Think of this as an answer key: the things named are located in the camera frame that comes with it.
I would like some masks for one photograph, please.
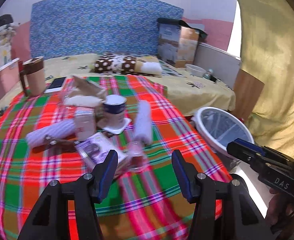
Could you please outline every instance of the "plaid tablecloth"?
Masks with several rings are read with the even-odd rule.
[[[137,102],[151,105],[153,144],[145,148],[149,166],[141,173],[127,172],[96,205],[105,239],[184,239],[191,223],[194,205],[180,193],[171,153],[179,149],[186,161],[211,178],[229,181],[220,160],[189,125],[181,113],[163,96],[166,87],[144,77],[90,77],[92,81],[127,98],[126,116],[135,119]],[[52,179],[74,181],[87,170],[77,153],[51,155],[44,147],[29,149],[27,133],[58,122],[64,111],[58,97],[26,99],[17,95],[0,119],[0,234],[17,239],[36,200]],[[132,138],[133,124],[111,138],[122,150]],[[221,213],[216,202],[216,216]],[[74,203],[69,202],[70,230],[77,239]]]

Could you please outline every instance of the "beige jug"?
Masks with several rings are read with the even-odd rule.
[[[20,82],[25,96],[28,96],[25,84],[26,75],[31,96],[39,96],[46,89],[43,57],[36,57],[24,62],[19,68]]]

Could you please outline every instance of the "pink wall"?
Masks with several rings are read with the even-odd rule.
[[[31,58],[30,47],[29,47],[29,29],[30,21],[21,24],[16,29],[16,35],[12,39],[11,43],[11,57],[26,61]]]
[[[203,24],[205,32],[208,34],[206,43],[227,51],[233,26],[232,22],[213,19],[191,20],[184,17],[182,20],[191,24]]]

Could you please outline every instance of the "purple towel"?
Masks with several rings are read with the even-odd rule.
[[[28,133],[26,140],[29,148],[34,148],[44,144],[46,135],[64,139],[75,133],[75,130],[74,119],[67,119]]]
[[[135,120],[133,141],[143,142],[145,145],[152,144],[151,109],[147,101],[138,103],[138,114]]]

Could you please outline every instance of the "silver screw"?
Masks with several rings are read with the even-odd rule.
[[[233,180],[231,181],[231,183],[232,183],[234,186],[239,186],[239,185],[240,185],[240,182],[239,182],[239,180],[237,180],[237,179],[233,179]]]
[[[84,175],[84,179],[91,179],[93,176],[92,176],[92,174],[91,173],[86,173],[85,175]]]
[[[53,179],[51,182],[49,182],[50,186],[56,186],[58,183],[57,179]]]
[[[206,174],[204,174],[204,173],[198,173],[197,174],[197,178],[198,179],[205,179],[206,178]]]

